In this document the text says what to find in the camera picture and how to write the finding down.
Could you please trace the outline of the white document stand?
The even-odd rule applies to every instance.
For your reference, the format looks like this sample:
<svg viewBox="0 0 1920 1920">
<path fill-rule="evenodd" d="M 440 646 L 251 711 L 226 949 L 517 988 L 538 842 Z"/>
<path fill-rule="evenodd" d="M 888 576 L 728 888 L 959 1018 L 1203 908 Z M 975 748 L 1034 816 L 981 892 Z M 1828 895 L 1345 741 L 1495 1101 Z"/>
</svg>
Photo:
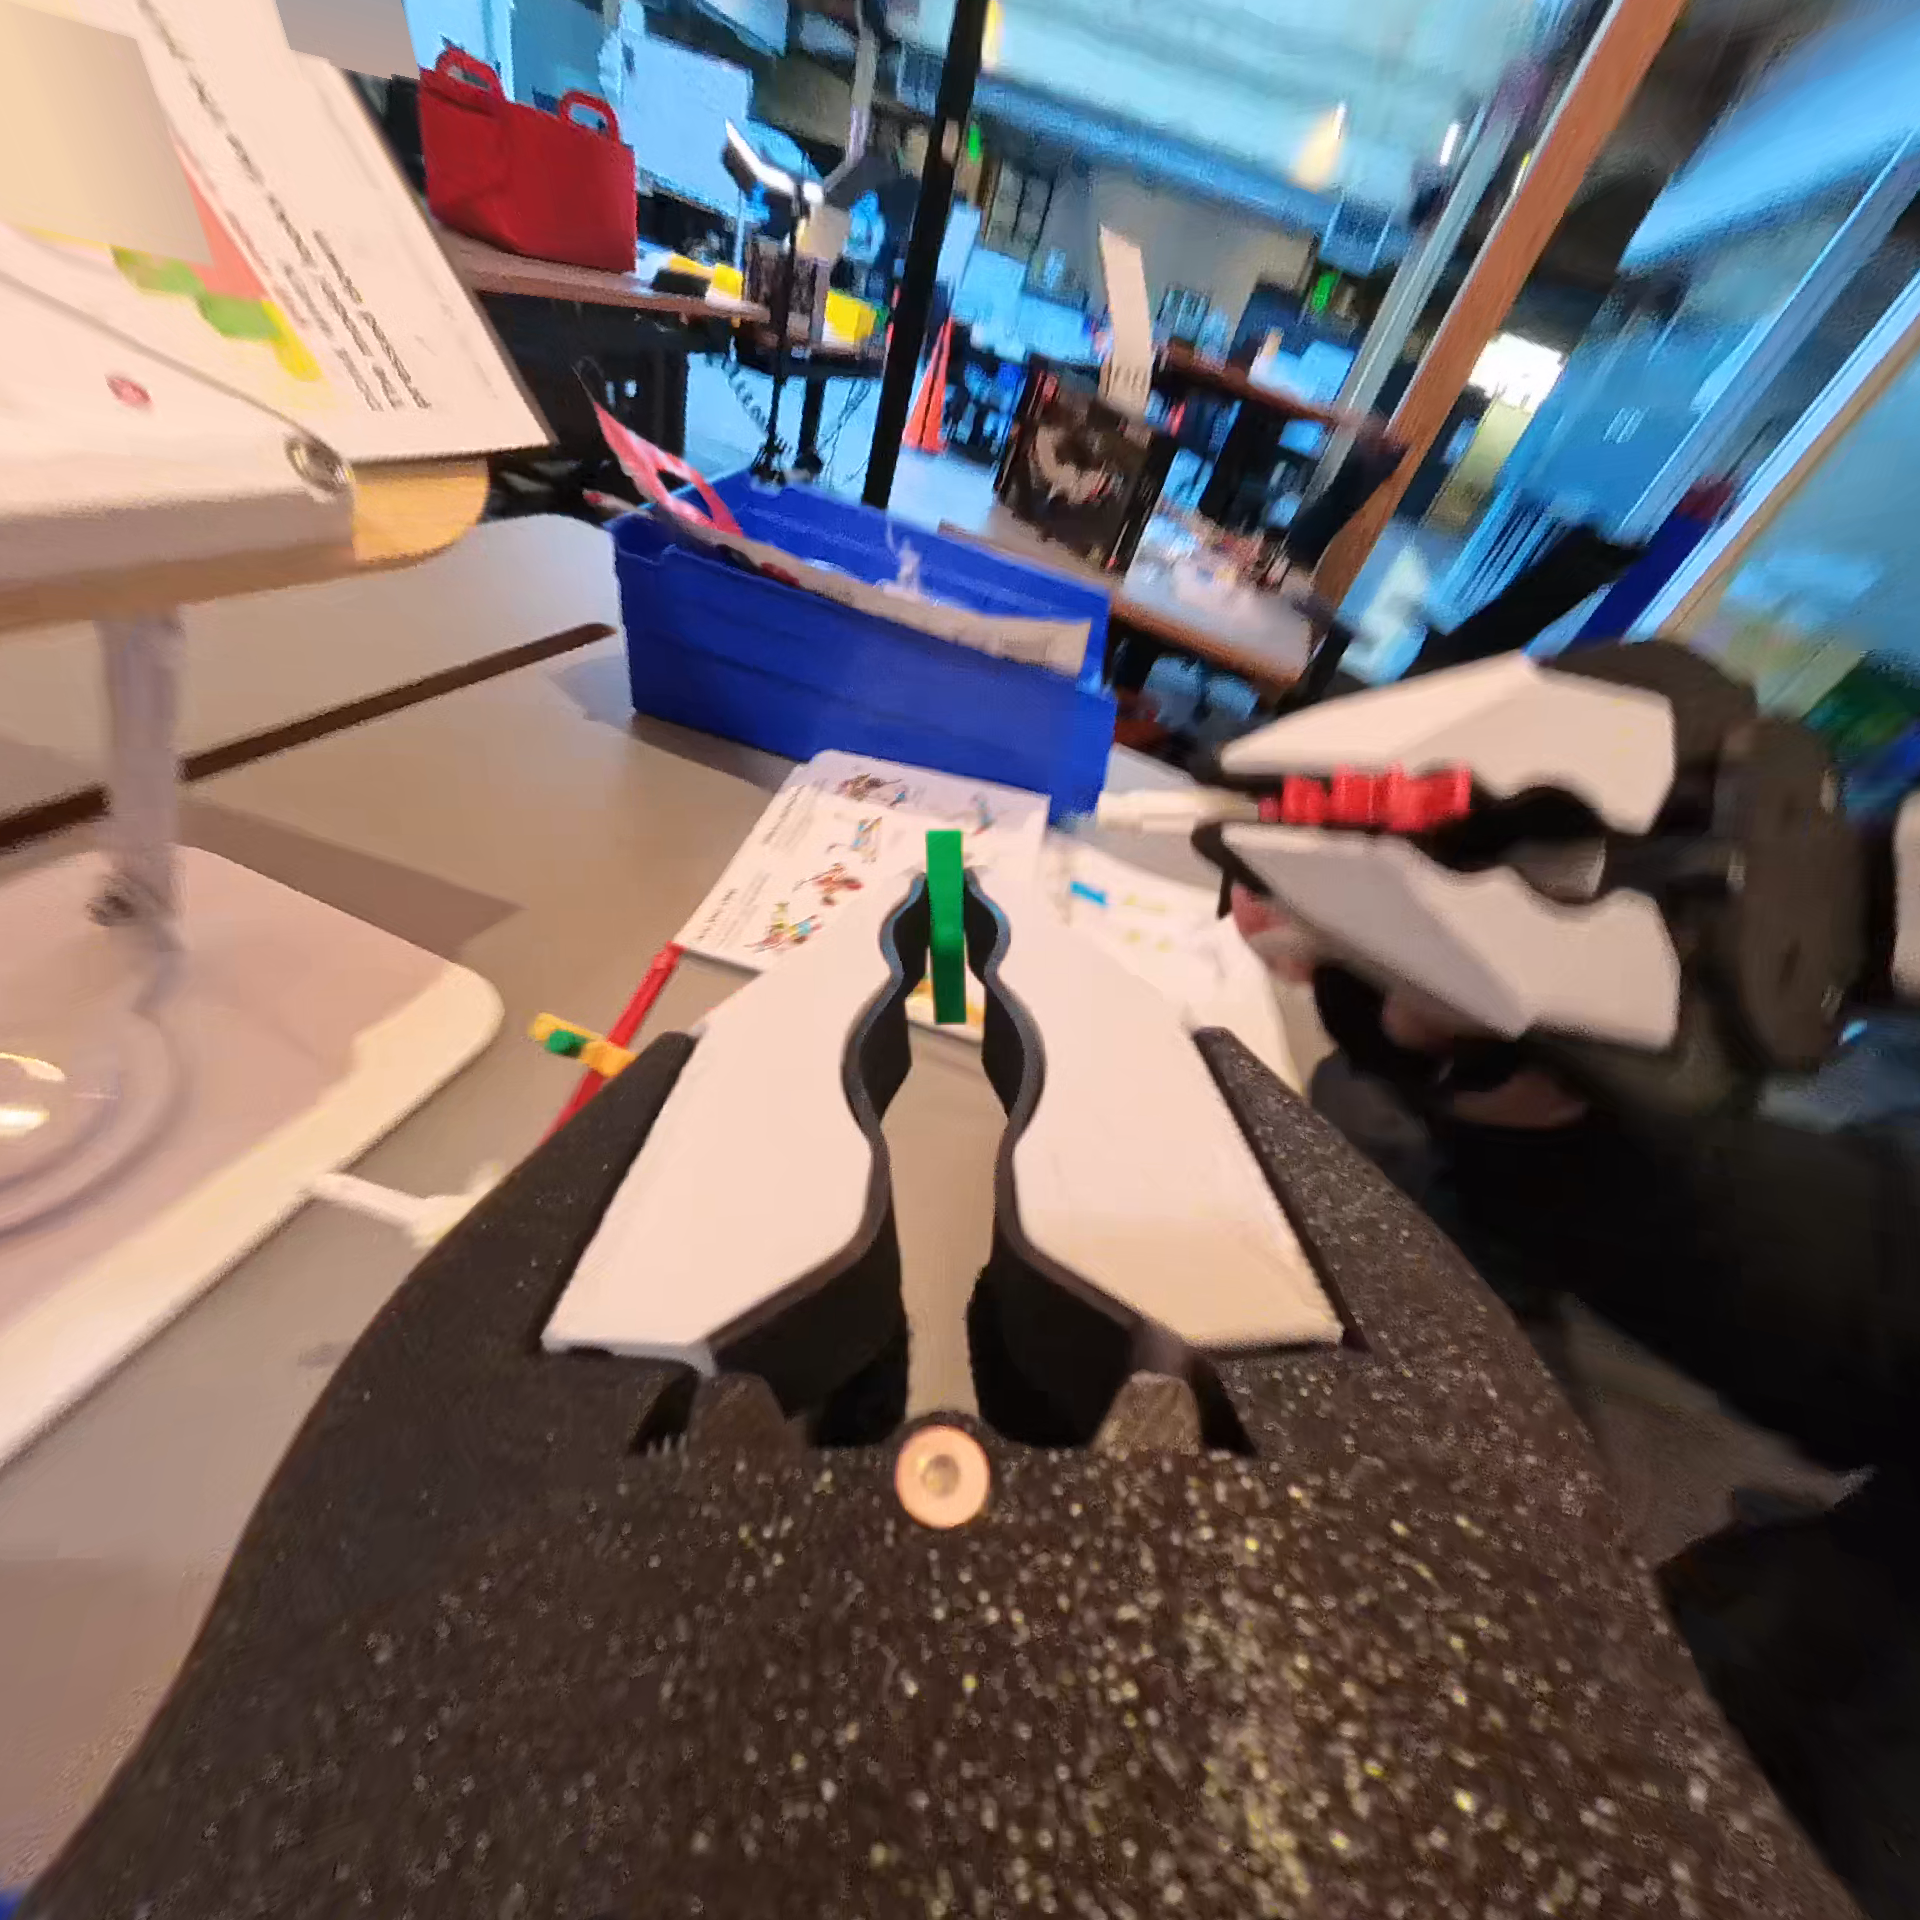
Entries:
<svg viewBox="0 0 1920 1920">
<path fill-rule="evenodd" d="M 178 842 L 185 615 L 432 559 L 489 456 L 306 431 L 4 455 L 4 638 L 104 659 L 104 846 L 4 880 L 4 1464 L 466 1068 L 477 973 Z"/>
</svg>

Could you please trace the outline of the illustrated instruction booklet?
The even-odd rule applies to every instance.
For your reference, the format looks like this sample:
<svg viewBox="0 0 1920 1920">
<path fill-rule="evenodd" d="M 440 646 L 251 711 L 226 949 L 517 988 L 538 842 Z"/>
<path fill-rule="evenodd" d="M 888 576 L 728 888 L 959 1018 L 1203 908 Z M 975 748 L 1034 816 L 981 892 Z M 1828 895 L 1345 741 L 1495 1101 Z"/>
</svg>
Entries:
<svg viewBox="0 0 1920 1920">
<path fill-rule="evenodd" d="M 929 831 L 954 830 L 977 871 L 1031 871 L 1049 830 L 1037 790 L 850 752 L 788 773 L 675 938 L 684 956 L 762 972 L 847 904 L 896 895 L 927 863 Z"/>
</svg>

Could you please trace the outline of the black pole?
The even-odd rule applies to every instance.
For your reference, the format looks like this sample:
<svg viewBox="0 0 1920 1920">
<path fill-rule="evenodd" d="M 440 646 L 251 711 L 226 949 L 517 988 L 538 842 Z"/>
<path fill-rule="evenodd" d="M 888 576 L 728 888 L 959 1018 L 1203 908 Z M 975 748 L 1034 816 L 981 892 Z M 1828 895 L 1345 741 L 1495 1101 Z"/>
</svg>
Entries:
<svg viewBox="0 0 1920 1920">
<path fill-rule="evenodd" d="M 892 503 L 905 428 L 921 378 L 939 254 L 954 205 L 955 164 L 964 149 L 992 4 L 951 4 L 939 84 L 933 95 L 929 143 L 919 168 L 919 197 L 908 232 L 893 322 L 880 375 L 876 430 L 863 501 L 877 512 Z"/>
</svg>

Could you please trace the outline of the green connector piece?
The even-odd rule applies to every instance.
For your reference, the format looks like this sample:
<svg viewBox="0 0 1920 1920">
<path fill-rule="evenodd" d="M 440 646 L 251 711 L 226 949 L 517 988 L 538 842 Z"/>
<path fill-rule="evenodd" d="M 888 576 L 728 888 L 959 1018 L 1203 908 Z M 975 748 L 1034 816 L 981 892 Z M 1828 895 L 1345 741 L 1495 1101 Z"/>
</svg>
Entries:
<svg viewBox="0 0 1920 1920">
<path fill-rule="evenodd" d="M 970 1019 L 968 844 L 955 828 L 927 836 L 929 991 L 936 1024 Z"/>
</svg>

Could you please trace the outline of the white paper sheet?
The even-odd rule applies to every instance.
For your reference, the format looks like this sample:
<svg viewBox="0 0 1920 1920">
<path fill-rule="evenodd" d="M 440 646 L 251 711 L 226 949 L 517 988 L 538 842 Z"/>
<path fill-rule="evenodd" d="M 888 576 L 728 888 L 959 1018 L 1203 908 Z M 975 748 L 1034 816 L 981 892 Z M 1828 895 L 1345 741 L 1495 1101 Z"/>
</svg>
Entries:
<svg viewBox="0 0 1920 1920">
<path fill-rule="evenodd" d="M 899 548 L 893 576 L 880 582 L 864 582 L 837 564 L 781 555 L 773 546 L 749 543 L 741 548 L 741 557 L 760 576 L 847 613 L 888 619 L 912 632 L 961 644 L 984 656 L 1040 664 L 1071 682 L 1087 670 L 1092 619 L 962 606 L 931 588 L 927 554 L 912 543 Z"/>
</svg>

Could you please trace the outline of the blue bin with papers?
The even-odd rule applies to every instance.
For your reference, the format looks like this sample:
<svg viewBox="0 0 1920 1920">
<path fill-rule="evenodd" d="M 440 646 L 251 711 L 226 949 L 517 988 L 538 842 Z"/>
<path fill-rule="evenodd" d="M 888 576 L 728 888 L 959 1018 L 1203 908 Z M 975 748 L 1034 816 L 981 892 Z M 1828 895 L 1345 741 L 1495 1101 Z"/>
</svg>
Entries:
<svg viewBox="0 0 1920 1920">
<path fill-rule="evenodd" d="M 735 474 L 717 493 L 781 555 L 880 582 L 912 543 L 931 588 L 962 606 L 1089 618 L 1087 670 L 1066 679 L 847 613 L 632 512 L 609 538 L 639 712 L 791 762 L 857 752 L 1027 789 L 1053 822 L 1092 812 L 1116 726 L 1105 590 L 815 486 Z"/>
</svg>

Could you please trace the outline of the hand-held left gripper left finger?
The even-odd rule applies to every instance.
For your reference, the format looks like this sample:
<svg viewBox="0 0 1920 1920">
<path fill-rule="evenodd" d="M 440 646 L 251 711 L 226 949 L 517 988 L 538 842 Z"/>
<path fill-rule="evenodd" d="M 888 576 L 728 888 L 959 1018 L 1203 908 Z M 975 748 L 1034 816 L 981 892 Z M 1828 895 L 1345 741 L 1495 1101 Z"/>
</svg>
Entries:
<svg viewBox="0 0 1920 1920">
<path fill-rule="evenodd" d="M 874 1367 L 905 1327 L 883 1118 L 923 973 L 916 874 L 714 1007 L 545 1349 L 700 1373 Z"/>
</svg>

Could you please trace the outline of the colourful construction toy model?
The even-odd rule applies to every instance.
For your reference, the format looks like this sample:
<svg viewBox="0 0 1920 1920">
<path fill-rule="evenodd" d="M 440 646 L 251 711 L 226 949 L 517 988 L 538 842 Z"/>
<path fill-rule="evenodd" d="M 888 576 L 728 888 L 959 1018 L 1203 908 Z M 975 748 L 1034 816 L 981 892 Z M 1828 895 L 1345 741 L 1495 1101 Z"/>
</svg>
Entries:
<svg viewBox="0 0 1920 1920">
<path fill-rule="evenodd" d="M 579 1070 L 573 1087 L 568 1093 L 560 1110 L 545 1128 L 546 1139 L 559 1134 L 581 1108 L 593 1104 L 610 1078 L 633 1066 L 639 1059 L 641 1030 L 651 1018 L 667 983 L 680 972 L 684 956 L 684 943 L 664 943 L 657 950 L 641 978 L 641 984 L 613 1019 L 610 1030 L 591 1029 L 585 1024 L 562 1019 L 560 1015 L 538 1015 L 528 1021 L 525 1037 L 535 1043 L 546 1059 Z"/>
</svg>

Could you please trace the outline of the black toy set box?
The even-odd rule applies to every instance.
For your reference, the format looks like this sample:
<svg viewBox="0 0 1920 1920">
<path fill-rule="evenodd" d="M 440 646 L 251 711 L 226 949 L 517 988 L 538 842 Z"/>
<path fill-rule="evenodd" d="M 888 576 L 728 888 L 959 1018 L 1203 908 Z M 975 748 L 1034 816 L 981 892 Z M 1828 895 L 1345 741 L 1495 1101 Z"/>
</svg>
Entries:
<svg viewBox="0 0 1920 1920">
<path fill-rule="evenodd" d="M 1130 572 L 1177 442 L 1113 410 L 1097 383 L 1031 363 L 999 453 L 995 501 L 1034 538 L 1109 579 Z"/>
</svg>

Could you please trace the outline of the person's right hand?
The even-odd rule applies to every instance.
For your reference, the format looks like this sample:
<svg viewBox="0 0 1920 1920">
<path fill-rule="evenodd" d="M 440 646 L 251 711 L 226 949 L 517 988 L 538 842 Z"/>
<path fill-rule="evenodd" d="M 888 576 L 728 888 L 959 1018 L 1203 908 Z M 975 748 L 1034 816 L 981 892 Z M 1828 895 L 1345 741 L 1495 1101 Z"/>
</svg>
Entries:
<svg viewBox="0 0 1920 1920">
<path fill-rule="evenodd" d="M 1586 1110 L 1584 1096 L 1531 1063 L 1517 1043 L 1431 994 L 1384 988 L 1328 959 L 1313 965 L 1311 984 L 1314 1013 L 1348 1068 L 1426 1118 L 1545 1131 Z"/>
</svg>

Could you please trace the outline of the wooden post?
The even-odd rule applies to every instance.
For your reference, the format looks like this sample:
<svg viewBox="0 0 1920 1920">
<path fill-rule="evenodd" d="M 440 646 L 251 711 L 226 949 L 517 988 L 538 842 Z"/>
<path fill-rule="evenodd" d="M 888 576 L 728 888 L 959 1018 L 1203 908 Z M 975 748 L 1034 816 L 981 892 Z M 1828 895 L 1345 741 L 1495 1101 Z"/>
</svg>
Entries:
<svg viewBox="0 0 1920 1920">
<path fill-rule="evenodd" d="M 1336 607 L 1354 588 L 1360 564 L 1375 555 L 1482 349 L 1506 320 L 1684 10 L 1682 3 L 1608 4 L 1553 95 L 1538 135 L 1524 149 L 1509 142 L 1520 168 L 1385 430 L 1400 447 L 1400 463 L 1330 542 L 1313 576 L 1313 584 Z"/>
</svg>

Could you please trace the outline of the red tote bag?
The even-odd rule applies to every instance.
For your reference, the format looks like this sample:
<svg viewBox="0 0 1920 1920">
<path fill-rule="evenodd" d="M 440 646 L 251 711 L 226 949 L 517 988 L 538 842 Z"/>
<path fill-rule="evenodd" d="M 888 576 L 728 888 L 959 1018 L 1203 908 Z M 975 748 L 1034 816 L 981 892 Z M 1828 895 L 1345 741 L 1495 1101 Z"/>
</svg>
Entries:
<svg viewBox="0 0 1920 1920">
<path fill-rule="evenodd" d="M 633 272 L 636 158 L 603 98 L 515 102 L 487 62 L 445 46 L 419 75 L 419 135 L 425 204 L 445 229 L 515 256 Z"/>
</svg>

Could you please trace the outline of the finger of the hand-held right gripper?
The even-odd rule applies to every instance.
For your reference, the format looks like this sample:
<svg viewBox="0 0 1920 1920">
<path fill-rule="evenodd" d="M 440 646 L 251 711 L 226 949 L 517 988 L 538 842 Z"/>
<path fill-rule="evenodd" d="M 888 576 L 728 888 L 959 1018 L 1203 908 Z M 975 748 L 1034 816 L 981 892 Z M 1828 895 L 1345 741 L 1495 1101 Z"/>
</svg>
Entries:
<svg viewBox="0 0 1920 1920">
<path fill-rule="evenodd" d="M 1466 771 L 1495 800 L 1563 794 L 1647 831 L 1679 771 L 1671 701 L 1647 688 L 1497 656 L 1287 712 L 1219 752 L 1223 783 L 1340 771 Z"/>
<path fill-rule="evenodd" d="M 1667 1048 L 1682 965 L 1636 892 L 1561 902 L 1509 869 L 1453 871 L 1400 836 L 1212 822 L 1195 848 L 1269 901 L 1291 943 L 1489 1037 Z"/>
</svg>

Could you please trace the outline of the red connector piece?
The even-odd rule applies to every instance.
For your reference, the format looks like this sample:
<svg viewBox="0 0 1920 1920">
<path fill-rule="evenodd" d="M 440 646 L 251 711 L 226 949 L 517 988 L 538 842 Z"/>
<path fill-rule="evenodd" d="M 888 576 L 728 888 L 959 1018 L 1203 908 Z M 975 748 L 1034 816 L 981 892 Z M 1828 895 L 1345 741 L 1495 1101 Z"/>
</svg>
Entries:
<svg viewBox="0 0 1920 1920">
<path fill-rule="evenodd" d="M 1260 800 L 1258 818 L 1261 824 L 1425 835 L 1468 818 L 1472 796 L 1472 773 L 1464 766 L 1425 774 L 1400 766 L 1378 773 L 1341 766 L 1324 778 L 1285 774 L 1277 796 Z"/>
</svg>

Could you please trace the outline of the wooden side table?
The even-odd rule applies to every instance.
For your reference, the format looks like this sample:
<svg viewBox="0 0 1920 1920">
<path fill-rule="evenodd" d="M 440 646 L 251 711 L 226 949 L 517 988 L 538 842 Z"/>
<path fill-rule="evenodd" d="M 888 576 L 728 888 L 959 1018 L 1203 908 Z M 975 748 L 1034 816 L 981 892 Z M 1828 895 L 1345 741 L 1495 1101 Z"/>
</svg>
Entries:
<svg viewBox="0 0 1920 1920">
<path fill-rule="evenodd" d="M 769 326 L 773 322 L 762 303 L 731 295 L 665 295 L 633 272 L 613 275 L 519 256 L 440 226 L 434 235 L 452 269 L 476 295 L 610 307 L 680 324 Z"/>
</svg>

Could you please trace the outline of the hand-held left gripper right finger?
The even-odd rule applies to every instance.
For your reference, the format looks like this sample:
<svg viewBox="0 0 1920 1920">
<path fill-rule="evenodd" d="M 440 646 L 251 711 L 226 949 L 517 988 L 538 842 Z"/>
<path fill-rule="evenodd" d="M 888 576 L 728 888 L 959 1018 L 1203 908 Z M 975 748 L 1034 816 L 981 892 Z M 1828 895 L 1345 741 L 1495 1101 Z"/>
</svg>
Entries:
<svg viewBox="0 0 1920 1920">
<path fill-rule="evenodd" d="M 1195 1352 L 1330 1349 L 1341 1316 L 1181 1004 L 1034 880 L 968 880 L 1015 1253 Z"/>
</svg>

